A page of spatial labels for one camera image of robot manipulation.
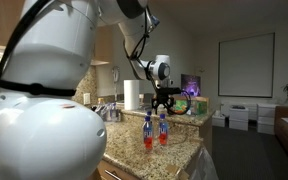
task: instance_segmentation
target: paper towel roll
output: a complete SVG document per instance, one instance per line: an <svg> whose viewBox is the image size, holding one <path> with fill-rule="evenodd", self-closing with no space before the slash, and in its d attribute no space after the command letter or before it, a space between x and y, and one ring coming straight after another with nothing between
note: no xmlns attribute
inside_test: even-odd
<svg viewBox="0 0 288 180"><path fill-rule="evenodd" d="M124 80L124 109L134 110L139 108L139 80Z"/></svg>

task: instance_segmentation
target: bottle label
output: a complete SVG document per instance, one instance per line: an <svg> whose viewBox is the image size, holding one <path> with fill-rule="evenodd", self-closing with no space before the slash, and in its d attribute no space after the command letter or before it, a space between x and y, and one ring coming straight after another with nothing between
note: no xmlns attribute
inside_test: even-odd
<svg viewBox="0 0 288 180"><path fill-rule="evenodd" d="M152 127L146 127L144 126L144 145L146 149L152 149L153 148L153 130Z"/></svg>
<svg viewBox="0 0 288 180"><path fill-rule="evenodd" d="M167 137L168 137L168 127L167 127L167 123L160 123L159 124L159 131L160 131L160 135L159 135L159 140L160 140L160 144L162 145L166 145L167 144Z"/></svg>

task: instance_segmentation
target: dark floor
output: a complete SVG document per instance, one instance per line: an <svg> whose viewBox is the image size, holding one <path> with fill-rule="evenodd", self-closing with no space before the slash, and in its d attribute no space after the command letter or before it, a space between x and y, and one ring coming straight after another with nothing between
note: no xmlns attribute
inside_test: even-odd
<svg viewBox="0 0 288 180"><path fill-rule="evenodd" d="M275 135L213 126L213 161L220 180L288 180L288 155Z"/></svg>

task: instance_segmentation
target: ceiling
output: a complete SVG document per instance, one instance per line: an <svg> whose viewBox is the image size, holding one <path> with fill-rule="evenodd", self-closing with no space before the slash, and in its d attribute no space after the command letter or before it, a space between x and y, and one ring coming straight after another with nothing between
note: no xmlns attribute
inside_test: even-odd
<svg viewBox="0 0 288 180"><path fill-rule="evenodd" d="M156 3L195 36L258 24L274 25L288 19L288 0L151 0L150 3Z"/></svg>

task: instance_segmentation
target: whiteboard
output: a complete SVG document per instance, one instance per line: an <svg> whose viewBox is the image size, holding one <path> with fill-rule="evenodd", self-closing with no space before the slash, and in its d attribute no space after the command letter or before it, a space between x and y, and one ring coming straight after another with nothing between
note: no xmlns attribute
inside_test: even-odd
<svg viewBox="0 0 288 180"><path fill-rule="evenodd" d="M220 42L219 96L272 97L274 33Z"/></svg>

